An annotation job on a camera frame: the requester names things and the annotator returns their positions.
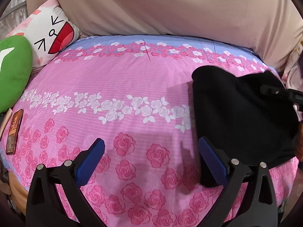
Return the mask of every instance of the person's hand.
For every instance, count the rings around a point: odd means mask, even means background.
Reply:
[[[303,161],[303,123],[299,125],[295,155],[300,162]]]

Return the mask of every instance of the pink tongue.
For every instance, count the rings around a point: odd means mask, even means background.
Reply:
[[[73,39],[74,33],[71,32],[69,33],[62,41],[60,50],[64,49]]]

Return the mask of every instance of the silver screw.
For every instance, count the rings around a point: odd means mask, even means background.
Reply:
[[[231,160],[231,163],[232,163],[233,165],[238,165],[240,162],[239,162],[239,160],[237,160],[237,159],[232,159],[232,160]]]
[[[43,167],[44,167],[43,164],[39,164],[39,165],[37,166],[37,169],[38,169],[38,170],[41,170]]]
[[[262,168],[266,168],[266,167],[267,167],[267,164],[266,164],[265,162],[261,162],[261,163],[260,163],[260,166],[261,166]]]
[[[65,166],[70,166],[73,162],[69,159],[64,162]]]

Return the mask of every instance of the white pillow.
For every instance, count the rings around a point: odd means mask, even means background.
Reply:
[[[73,43],[81,32],[60,7],[57,0],[47,0],[8,36],[23,35],[33,48],[33,68],[49,63],[59,51]]]

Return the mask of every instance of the black garment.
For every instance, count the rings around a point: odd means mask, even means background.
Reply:
[[[237,78],[221,68],[201,66],[192,78],[198,138],[206,136],[246,165],[263,161],[272,168],[294,157],[298,118],[292,103],[260,93],[263,84],[283,87],[270,71]],[[201,174],[203,185],[215,186],[202,158]]]

